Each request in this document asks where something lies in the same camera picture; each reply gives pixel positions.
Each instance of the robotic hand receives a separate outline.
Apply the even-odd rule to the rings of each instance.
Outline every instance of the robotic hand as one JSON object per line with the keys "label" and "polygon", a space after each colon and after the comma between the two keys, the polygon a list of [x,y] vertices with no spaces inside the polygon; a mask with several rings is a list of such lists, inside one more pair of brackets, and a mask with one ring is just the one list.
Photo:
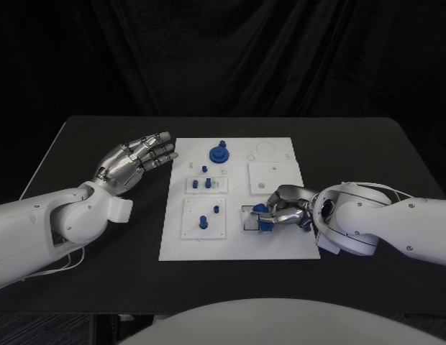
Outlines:
{"label": "robotic hand", "polygon": [[[105,155],[91,181],[78,188],[0,205],[0,286],[58,261],[94,241],[108,221],[127,223],[133,202],[118,195],[146,171],[173,160],[167,132],[118,145]],[[64,241],[53,241],[53,230]]]}
{"label": "robotic hand", "polygon": [[446,265],[446,200],[410,197],[393,203],[382,192],[356,183],[342,183],[320,193],[281,185],[267,208],[268,213],[253,212],[251,217],[300,227],[313,223],[316,244],[335,254],[343,249],[372,255],[384,239],[408,257]]}

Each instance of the black table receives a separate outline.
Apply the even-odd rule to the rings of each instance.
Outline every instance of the black table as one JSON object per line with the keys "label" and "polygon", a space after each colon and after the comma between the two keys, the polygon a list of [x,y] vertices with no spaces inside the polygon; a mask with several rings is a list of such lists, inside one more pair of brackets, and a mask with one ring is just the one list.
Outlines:
{"label": "black table", "polygon": [[[173,137],[292,137],[310,188],[354,180],[445,197],[390,119],[121,116],[68,120],[25,197],[76,187],[118,143],[162,131]],[[134,201],[130,223],[110,224],[75,269],[0,290],[0,312],[178,313],[225,300],[274,297],[374,312],[446,313],[446,267],[408,259],[384,242],[372,257],[320,249],[320,260],[159,262],[170,173],[167,164],[124,194]]]}

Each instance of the white round object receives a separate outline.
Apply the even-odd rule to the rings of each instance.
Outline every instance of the white round object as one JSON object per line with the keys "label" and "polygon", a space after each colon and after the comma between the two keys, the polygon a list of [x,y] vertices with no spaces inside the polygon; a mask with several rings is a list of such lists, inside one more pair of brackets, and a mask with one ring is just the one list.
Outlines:
{"label": "white round object", "polygon": [[263,298],[206,305],[157,322],[121,345],[426,344],[446,342],[339,305]]}

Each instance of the dark fabric backdrop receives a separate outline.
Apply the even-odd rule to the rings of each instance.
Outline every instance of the dark fabric backdrop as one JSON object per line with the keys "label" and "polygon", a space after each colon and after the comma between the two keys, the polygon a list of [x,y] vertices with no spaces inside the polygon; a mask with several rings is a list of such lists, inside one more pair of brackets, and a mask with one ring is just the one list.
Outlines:
{"label": "dark fabric backdrop", "polygon": [[446,0],[0,0],[0,203],[74,114],[388,116],[446,191]]}

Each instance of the white robotic arm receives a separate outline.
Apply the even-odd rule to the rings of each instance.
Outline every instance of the white robotic arm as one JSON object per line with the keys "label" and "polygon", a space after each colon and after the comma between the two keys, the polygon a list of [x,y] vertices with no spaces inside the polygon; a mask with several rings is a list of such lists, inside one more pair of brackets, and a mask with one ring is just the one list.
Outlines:
{"label": "white robotic arm", "polygon": [[[133,202],[118,197],[143,173],[178,157],[167,132],[118,145],[92,181],[78,188],[0,205],[0,286],[22,279],[94,241],[108,221],[126,223]],[[65,241],[55,242],[52,230]]]}
{"label": "white robotic arm", "polygon": [[[290,198],[292,195],[309,198]],[[446,265],[446,201],[408,198],[395,203],[387,195],[355,183],[316,193],[293,185],[280,186],[268,199],[270,213],[253,213],[258,221],[319,229],[318,245],[332,253],[341,249],[372,255],[384,239],[408,257]]]}

